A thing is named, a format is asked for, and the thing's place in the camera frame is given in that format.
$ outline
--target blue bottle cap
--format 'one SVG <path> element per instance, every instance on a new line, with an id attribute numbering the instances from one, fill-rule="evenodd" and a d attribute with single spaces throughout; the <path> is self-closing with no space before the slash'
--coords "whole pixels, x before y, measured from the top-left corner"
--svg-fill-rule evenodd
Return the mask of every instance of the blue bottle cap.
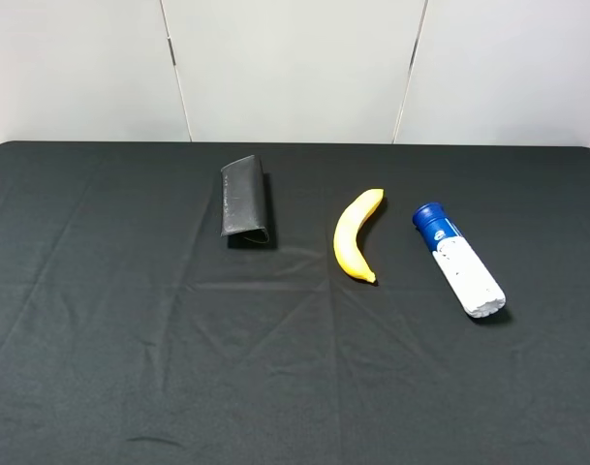
<path id="1" fill-rule="evenodd" d="M 430 222 L 447 217 L 448 215 L 446 215 L 441 204 L 437 201 L 432 201 L 431 203 L 422 205 L 416 210 L 413 214 L 413 224 L 418 230 L 423 231 L 425 226 Z"/>

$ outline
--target yellow banana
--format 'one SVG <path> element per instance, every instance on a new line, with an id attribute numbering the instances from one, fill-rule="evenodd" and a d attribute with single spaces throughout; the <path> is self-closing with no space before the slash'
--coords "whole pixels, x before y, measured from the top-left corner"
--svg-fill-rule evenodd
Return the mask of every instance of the yellow banana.
<path id="1" fill-rule="evenodd" d="M 368 283 L 375 283 L 376 276 L 357 247 L 357 233 L 382 199 L 383 189 L 370 189 L 357 197 L 340 216 L 333 237 L 333 251 L 342 269 Z"/>

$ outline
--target leather wallet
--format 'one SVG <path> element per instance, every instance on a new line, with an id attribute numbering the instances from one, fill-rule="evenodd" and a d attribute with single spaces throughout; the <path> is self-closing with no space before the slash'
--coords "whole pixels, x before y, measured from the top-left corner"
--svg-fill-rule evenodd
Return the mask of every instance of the leather wallet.
<path id="1" fill-rule="evenodd" d="M 221 235 L 241 234 L 253 242 L 269 241 L 264 174 L 260 157 L 250 155 L 221 168 Z"/>

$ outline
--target black cloth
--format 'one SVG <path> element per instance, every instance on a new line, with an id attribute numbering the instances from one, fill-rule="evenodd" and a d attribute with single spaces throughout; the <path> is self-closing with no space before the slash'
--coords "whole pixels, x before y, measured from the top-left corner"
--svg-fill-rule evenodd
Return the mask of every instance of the black cloth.
<path id="1" fill-rule="evenodd" d="M 262 157 L 271 244 L 220 237 Z M 333 256 L 343 209 L 374 287 Z M 472 320 L 411 223 L 504 289 Z M 0 464 L 590 464 L 590 150 L 0 146 Z"/>

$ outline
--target white bottle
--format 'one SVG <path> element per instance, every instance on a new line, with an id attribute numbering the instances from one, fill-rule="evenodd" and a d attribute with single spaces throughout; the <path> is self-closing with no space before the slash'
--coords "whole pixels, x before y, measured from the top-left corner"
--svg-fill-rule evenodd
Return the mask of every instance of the white bottle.
<path id="1" fill-rule="evenodd" d="M 413 223 L 469 316 L 486 317 L 506 304 L 503 291 L 440 203 L 418 208 Z"/>

